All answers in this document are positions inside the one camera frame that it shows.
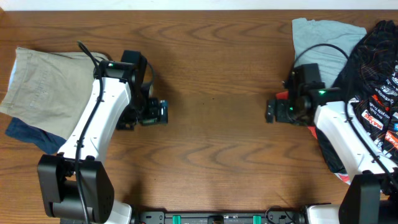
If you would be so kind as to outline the khaki grey shorts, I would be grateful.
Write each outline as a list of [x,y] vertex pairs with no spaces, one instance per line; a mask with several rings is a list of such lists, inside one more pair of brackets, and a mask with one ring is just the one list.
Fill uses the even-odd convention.
[[93,70],[83,52],[45,53],[19,47],[1,112],[68,139],[90,99]]

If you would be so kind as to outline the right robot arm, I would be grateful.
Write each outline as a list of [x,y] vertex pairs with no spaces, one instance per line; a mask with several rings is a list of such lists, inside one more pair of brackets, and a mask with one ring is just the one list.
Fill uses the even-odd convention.
[[339,205],[283,212],[286,223],[397,223],[397,165],[374,145],[339,88],[268,100],[266,121],[315,126],[331,143],[350,182]]

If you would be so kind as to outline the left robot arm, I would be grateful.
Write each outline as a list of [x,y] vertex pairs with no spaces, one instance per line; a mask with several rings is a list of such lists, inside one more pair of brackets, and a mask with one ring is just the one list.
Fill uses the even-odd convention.
[[114,197],[104,162],[115,130],[168,122],[168,104],[151,97],[147,60],[103,60],[95,65],[93,90],[75,129],[56,155],[37,166],[48,217],[70,223],[135,223],[133,208]]

